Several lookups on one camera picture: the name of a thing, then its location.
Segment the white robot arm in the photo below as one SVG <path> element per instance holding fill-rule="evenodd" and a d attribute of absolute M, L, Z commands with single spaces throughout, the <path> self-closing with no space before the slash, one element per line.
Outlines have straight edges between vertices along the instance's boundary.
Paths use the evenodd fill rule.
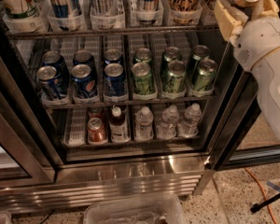
<path fill-rule="evenodd" d="M 280 18 L 274 0 L 260 2 L 265 9 L 253 20 L 228 0 L 216 0 L 214 13 L 234 58 L 257 81 L 259 108 L 280 141 Z"/>

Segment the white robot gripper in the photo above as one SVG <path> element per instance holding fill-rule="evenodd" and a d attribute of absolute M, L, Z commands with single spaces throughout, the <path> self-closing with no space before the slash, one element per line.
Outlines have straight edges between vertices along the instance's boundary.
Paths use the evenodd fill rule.
<path fill-rule="evenodd" d="M 278 13 L 274 0 L 258 0 L 252 6 L 252 21 L 247 22 L 246 14 L 228 0 L 216 0 L 214 14 L 219 31 L 225 41 L 237 39 L 233 54 L 245 71 L 250 72 L 259 60 L 280 48 Z"/>

